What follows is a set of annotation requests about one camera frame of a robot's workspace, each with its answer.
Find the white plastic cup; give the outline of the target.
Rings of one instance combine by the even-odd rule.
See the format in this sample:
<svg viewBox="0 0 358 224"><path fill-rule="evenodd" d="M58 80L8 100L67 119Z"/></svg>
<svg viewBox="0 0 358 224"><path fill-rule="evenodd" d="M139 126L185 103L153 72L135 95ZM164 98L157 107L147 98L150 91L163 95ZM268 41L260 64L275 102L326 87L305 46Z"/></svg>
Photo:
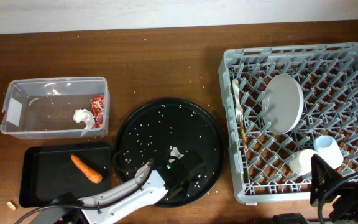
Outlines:
<svg viewBox="0 0 358 224"><path fill-rule="evenodd" d="M311 158L316 154L313 149L303 149L296 151L295 158L288 165L292 172L299 175L306 175L311 172Z"/></svg>

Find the orange carrot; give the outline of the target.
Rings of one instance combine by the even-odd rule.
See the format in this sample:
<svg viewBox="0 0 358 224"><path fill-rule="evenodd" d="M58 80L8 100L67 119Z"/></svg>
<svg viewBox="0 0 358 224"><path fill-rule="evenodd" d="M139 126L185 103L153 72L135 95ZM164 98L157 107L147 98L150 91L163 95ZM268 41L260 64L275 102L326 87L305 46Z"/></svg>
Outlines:
<svg viewBox="0 0 358 224"><path fill-rule="evenodd" d="M94 169L92 169L90 166L85 164L78 156L72 154L71 160L74 163L74 165L79 168L79 170L94 184L98 184L102 181L103 176L96 172Z"/></svg>

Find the round black tray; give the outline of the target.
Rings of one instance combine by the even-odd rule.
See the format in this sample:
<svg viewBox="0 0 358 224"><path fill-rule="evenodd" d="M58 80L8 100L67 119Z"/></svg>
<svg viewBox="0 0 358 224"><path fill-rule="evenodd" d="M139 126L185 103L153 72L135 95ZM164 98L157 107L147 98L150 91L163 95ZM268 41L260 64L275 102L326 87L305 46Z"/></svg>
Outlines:
<svg viewBox="0 0 358 224"><path fill-rule="evenodd" d="M180 207L205 196L224 167L225 142L215 119L190 101L167 98L152 101L133 112L121 126L114 146L113 163L123 182L148 161L163 168L174 159L173 149L184 156L197 153L204 166L176 196L166 195L159 207Z"/></svg>

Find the blue plastic cup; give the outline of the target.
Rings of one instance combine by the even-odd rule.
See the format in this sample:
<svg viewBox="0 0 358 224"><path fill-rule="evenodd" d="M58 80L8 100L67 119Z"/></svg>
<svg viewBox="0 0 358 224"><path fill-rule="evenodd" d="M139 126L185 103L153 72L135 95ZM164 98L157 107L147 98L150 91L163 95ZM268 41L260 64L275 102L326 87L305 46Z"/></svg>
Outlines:
<svg viewBox="0 0 358 224"><path fill-rule="evenodd" d="M337 169L344 161L339 145L332 136L323 135L314 140L314 150L333 169Z"/></svg>

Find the red snack wrapper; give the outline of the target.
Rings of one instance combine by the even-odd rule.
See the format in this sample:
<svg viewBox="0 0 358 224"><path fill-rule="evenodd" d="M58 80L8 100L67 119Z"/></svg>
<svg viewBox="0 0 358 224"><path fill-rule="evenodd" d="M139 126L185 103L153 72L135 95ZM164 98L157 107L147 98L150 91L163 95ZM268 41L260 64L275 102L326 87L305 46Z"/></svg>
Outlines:
<svg viewBox="0 0 358 224"><path fill-rule="evenodd" d="M91 99L91 106L95 118L95 124L93 128L99 128L103 124L104 102L105 102L104 95L100 95Z"/></svg>

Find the white plastic fork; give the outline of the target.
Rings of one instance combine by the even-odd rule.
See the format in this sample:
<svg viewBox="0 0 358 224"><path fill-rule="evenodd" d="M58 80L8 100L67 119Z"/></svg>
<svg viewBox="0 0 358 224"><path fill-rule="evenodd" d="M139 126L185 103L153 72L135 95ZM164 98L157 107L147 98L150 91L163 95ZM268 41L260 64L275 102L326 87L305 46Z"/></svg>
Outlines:
<svg viewBox="0 0 358 224"><path fill-rule="evenodd" d="M244 110L241 107L241 102L239 100L239 82L237 79L232 80L232 89L234 94L234 100L235 100L235 111L236 111L236 121L238 123L241 123L243 120Z"/></svg>

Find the clear plastic bin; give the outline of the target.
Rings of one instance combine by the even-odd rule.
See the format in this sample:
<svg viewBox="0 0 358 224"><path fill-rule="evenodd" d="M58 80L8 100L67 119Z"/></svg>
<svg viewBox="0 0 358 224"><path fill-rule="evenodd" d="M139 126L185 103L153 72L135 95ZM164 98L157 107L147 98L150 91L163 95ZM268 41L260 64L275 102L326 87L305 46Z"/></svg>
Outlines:
<svg viewBox="0 0 358 224"><path fill-rule="evenodd" d="M73 121L77 109L93 114L91 99L104 95L99 128ZM0 132L19 139L92 138L109 131L110 93L104 77L35 78L10 82Z"/></svg>

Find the grey round plate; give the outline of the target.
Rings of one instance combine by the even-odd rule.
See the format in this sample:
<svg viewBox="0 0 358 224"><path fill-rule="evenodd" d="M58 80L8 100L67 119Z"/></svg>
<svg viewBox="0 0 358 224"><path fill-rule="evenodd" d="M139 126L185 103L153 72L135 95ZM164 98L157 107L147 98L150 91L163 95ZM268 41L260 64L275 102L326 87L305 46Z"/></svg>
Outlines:
<svg viewBox="0 0 358 224"><path fill-rule="evenodd" d="M300 84L287 74L273 77L265 89L262 108L265 123L271 122L268 130L274 134L285 134L298 124L303 112L304 96Z"/></svg>

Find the grey plastic dishwasher rack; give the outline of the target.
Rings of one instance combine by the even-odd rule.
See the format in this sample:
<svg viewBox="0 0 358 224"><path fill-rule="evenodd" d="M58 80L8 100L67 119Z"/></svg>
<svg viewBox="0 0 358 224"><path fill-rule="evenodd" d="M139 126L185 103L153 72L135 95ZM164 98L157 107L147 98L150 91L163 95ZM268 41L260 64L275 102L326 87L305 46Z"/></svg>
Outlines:
<svg viewBox="0 0 358 224"><path fill-rule="evenodd" d="M309 199L311 175L292 172L288 163L296 151L312 149L322 135L332 136L341 148L344 162L338 172L347 176L358 171L358 42L229 49L218 73L238 202ZM262 100L270 80L280 74L300 84L304 102L295 128L274 134L271 122L263 121L267 108ZM233 79L239 82L248 149L236 121Z"/></svg>

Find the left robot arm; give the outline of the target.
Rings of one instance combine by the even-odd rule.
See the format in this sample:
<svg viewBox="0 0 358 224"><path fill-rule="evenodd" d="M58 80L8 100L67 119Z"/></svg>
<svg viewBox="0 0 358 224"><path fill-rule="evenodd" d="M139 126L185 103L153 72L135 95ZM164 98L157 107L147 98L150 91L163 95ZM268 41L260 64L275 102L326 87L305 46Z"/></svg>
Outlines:
<svg viewBox="0 0 358 224"><path fill-rule="evenodd" d="M36 208L16 222L21 223L37 212L69 208L79 210L88 223L115 223L140 208L156 204L164 197L175 197L188 188L190 181L204 168L205 162L196 152L189 152L181 158L175 157L171 162L159 166L149 159L139 175L111 190L75 202Z"/></svg>

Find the white tissue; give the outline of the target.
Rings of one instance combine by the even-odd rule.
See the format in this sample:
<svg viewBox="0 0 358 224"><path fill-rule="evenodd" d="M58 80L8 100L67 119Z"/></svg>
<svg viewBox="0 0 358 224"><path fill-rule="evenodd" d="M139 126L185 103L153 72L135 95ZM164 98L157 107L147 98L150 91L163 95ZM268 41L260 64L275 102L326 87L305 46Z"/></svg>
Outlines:
<svg viewBox="0 0 358 224"><path fill-rule="evenodd" d="M85 129L91 129L96 123L92 112L87 109L77 109L73 115L73 121L76 123L84 122Z"/></svg>

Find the black rectangular tray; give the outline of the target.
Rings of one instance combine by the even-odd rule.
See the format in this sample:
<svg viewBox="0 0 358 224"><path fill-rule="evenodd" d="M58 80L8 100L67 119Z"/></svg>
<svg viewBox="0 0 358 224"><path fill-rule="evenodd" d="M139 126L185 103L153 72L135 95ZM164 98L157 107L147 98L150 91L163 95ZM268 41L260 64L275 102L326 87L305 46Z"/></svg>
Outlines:
<svg viewBox="0 0 358 224"><path fill-rule="evenodd" d="M77 168L71 155L99 172L103 179L95 184ZM37 146L26 150L22 169L19 204L41 207L62 195L68 200L99 194L111 189L111 147L106 142Z"/></svg>

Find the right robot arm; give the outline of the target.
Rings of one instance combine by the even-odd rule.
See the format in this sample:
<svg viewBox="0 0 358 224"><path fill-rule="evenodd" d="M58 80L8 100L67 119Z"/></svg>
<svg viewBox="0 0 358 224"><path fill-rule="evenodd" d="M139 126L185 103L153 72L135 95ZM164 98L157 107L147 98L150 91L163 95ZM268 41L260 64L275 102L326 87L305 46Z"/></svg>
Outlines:
<svg viewBox="0 0 358 224"><path fill-rule="evenodd" d="M323 207L332 203L332 223L358 223L358 172L342 176L319 155L311 157L310 205L317 208L318 221L324 223Z"/></svg>

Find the wooden chopstick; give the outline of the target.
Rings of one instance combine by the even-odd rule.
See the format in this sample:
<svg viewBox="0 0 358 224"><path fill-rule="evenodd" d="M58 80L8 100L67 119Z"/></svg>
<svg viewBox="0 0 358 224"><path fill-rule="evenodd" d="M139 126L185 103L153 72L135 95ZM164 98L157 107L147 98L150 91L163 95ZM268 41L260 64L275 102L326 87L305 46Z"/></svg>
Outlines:
<svg viewBox="0 0 358 224"><path fill-rule="evenodd" d="M244 145L244 149L248 149L248 147L247 147L247 135L246 135L245 127L244 127L244 122L241 121L240 125L241 125L241 136L242 136L242 142L243 142L243 145Z"/></svg>

